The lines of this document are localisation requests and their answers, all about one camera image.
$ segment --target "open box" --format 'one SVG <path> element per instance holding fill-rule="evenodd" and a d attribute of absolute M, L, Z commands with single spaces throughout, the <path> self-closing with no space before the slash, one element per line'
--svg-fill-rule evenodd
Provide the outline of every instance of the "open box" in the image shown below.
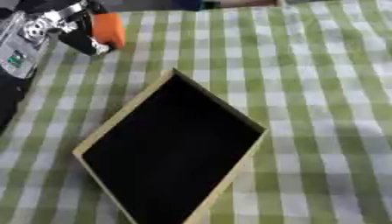
<path fill-rule="evenodd" d="M 163 73 L 73 154 L 132 223 L 197 223 L 266 129 L 177 70 Z"/>

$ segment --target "green checkered tablecloth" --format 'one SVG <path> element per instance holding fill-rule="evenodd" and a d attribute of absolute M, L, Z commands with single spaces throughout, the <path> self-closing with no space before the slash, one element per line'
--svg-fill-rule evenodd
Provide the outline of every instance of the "green checkered tablecloth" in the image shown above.
<path fill-rule="evenodd" d="M 126 223 L 71 150 L 171 67 L 271 130 L 202 223 L 392 223 L 391 1 L 122 18 L 121 51 L 45 56 L 0 140 L 0 224 Z"/>

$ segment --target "green stripe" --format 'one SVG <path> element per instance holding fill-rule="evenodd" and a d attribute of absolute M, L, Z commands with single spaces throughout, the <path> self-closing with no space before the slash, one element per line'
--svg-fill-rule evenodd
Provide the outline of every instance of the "green stripe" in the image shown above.
<path fill-rule="evenodd" d="M 261 149 L 254 157 L 259 223 L 284 223 L 277 164 L 270 134 L 264 138 Z"/>
<path fill-rule="evenodd" d="M 94 91 L 94 83 L 97 79 L 96 72 L 101 69 L 101 66 L 102 61 L 99 60 L 91 63 L 86 71 L 78 93 L 78 96 L 83 97 L 76 98 L 73 110 L 67 120 L 65 132 L 59 142 L 54 162 L 45 176 L 43 190 L 38 200 L 39 205 L 45 206 L 37 207 L 31 223 L 50 223 L 56 213 L 60 196 L 59 188 L 63 186 L 70 162 L 74 159 L 70 153 L 70 150 L 76 146 L 73 139 L 77 138 L 81 130 L 88 109 L 87 105 L 89 105 Z"/>
<path fill-rule="evenodd" d="M 311 221 L 313 217 L 322 217 L 318 221 L 333 221 L 332 203 L 328 195 L 328 185 L 323 162 L 319 156 L 315 140 L 312 119 L 303 96 L 304 90 L 297 70 L 296 55 L 291 50 L 290 36 L 284 21 L 284 14 L 275 11 L 269 14 L 272 35 L 276 41 L 277 63 L 281 68 L 283 91 L 294 133 L 294 143 L 299 155 L 301 180 L 308 203 Z M 298 133 L 309 133 L 308 137 Z"/>
<path fill-rule="evenodd" d="M 242 65 L 247 89 L 248 116 L 259 123 L 268 123 L 268 106 L 265 101 L 261 61 L 258 55 L 255 22 L 250 8 L 240 8 L 238 27 L 240 29 Z"/>
<path fill-rule="evenodd" d="M 178 70 L 187 75 L 192 75 L 194 69 L 194 20 L 194 13 L 183 12 L 179 43 Z"/>
<path fill-rule="evenodd" d="M 18 201 L 24 190 L 26 180 L 29 177 L 30 169 L 37 159 L 41 145 L 46 136 L 46 130 L 53 119 L 54 111 L 59 103 L 59 100 L 64 92 L 64 83 L 68 82 L 72 64 L 76 59 L 76 52 L 68 50 L 64 59 L 62 60 L 54 83 L 49 87 L 49 92 L 45 100 L 43 108 L 38 112 L 38 116 L 34 121 L 31 134 L 24 142 L 22 153 L 19 156 L 17 163 L 9 173 L 9 182 L 4 192 L 4 197 L 0 201 L 0 223 L 8 223 L 17 208 Z"/>
<path fill-rule="evenodd" d="M 387 26 L 382 13 L 376 5 L 376 1 L 357 0 L 357 2 L 367 22 L 378 35 L 384 38 L 388 53 L 392 53 L 392 30 Z"/>
<path fill-rule="evenodd" d="M 380 14 L 374 1 L 359 1 L 359 6 L 361 7 L 362 14 L 367 22 L 371 25 L 374 31 L 380 35 L 386 43 L 386 51 L 380 52 L 383 55 L 383 61 L 378 61 L 379 63 L 390 63 L 392 60 L 392 31 L 387 27 L 385 21 Z M 385 80 L 380 80 L 377 75 L 369 75 L 364 73 L 360 76 L 360 81 L 362 83 L 362 88 L 365 90 L 367 97 L 372 103 L 372 109 L 374 118 L 378 125 L 382 128 L 385 136 L 392 135 L 392 127 L 388 125 L 385 121 L 390 121 L 392 119 L 391 114 L 392 106 L 389 103 L 389 97 L 385 93 L 385 88 L 382 82 Z M 387 138 L 389 147 L 392 148 L 392 138 Z"/>
<path fill-rule="evenodd" d="M 110 87 L 105 116 L 103 118 L 105 120 L 117 112 L 123 105 L 123 97 L 129 85 L 130 69 L 136 50 L 142 17 L 143 13 L 140 12 L 131 13 L 129 16 L 129 23 L 126 27 L 126 44 L 120 51 L 118 57 L 115 68 L 115 79 Z"/>
<path fill-rule="evenodd" d="M 339 26 L 339 30 L 347 49 L 348 58 L 352 61 L 353 68 L 358 74 L 358 79 L 360 80 L 362 86 L 369 85 L 377 87 L 377 81 L 375 81 L 375 79 L 372 77 L 375 71 L 373 70 L 368 60 L 368 55 L 364 49 L 363 43 L 361 43 L 361 41 L 355 41 L 354 47 L 352 46 L 352 36 L 355 35 L 356 37 L 360 37 L 361 34 L 358 33 L 351 25 L 347 15 L 344 13 L 341 7 L 330 8 L 330 12 L 335 22 Z M 352 123 L 354 118 L 350 107 L 346 101 L 342 100 L 342 103 L 343 104 L 341 106 L 344 106 L 347 111 L 350 111 L 348 114 L 350 116 L 349 120 Z M 336 110 L 332 111 L 335 120 L 337 113 L 338 111 Z M 357 137 L 346 137 L 345 134 L 347 133 L 347 129 L 349 129 L 350 132 L 354 133 Z M 359 137 L 360 134 L 357 127 L 355 125 L 351 125 L 350 127 L 338 126 L 336 132 L 338 134 L 343 153 L 345 153 L 350 170 L 352 172 L 353 184 L 364 221 L 369 223 L 389 222 L 388 214 L 381 201 L 382 196 L 378 190 L 373 167 L 371 165 L 368 154 L 364 149 L 363 142 Z M 358 153 L 360 153 L 360 159 L 358 159 L 358 155 L 356 157 L 350 155 L 353 149 L 356 149 Z"/>
<path fill-rule="evenodd" d="M 144 79 L 144 83 L 146 85 L 152 83 L 160 75 L 163 67 L 167 19 L 168 14 L 166 12 L 156 12 L 154 31 L 150 46 L 150 56 L 147 62 L 146 75 Z"/>
<path fill-rule="evenodd" d="M 264 95 L 264 80 L 261 72 L 262 61 L 257 47 L 255 47 L 263 43 L 258 42 L 252 10 L 250 8 L 240 8 L 239 13 L 238 27 L 241 34 L 248 115 L 255 121 L 268 125 L 270 118 Z M 283 211 L 279 196 L 276 159 L 270 136 L 265 138 L 261 148 L 262 150 L 259 150 L 254 156 L 259 222 L 284 223 L 282 215 L 275 215 L 282 214 Z"/>
<path fill-rule="evenodd" d="M 226 100 L 228 98 L 225 25 L 222 10 L 212 10 L 210 17 L 210 90 Z M 233 187 L 230 186 L 211 208 L 210 223 L 234 223 Z"/>

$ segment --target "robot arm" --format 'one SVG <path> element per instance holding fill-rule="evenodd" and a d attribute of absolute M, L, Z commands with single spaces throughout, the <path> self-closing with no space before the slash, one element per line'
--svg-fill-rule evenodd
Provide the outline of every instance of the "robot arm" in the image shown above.
<path fill-rule="evenodd" d="M 102 20 L 110 20 L 110 27 L 102 29 Z M 125 32 L 118 15 L 93 0 L 22 0 L 14 11 L 0 9 L 0 134 L 24 99 L 51 36 L 95 55 L 121 48 Z"/>

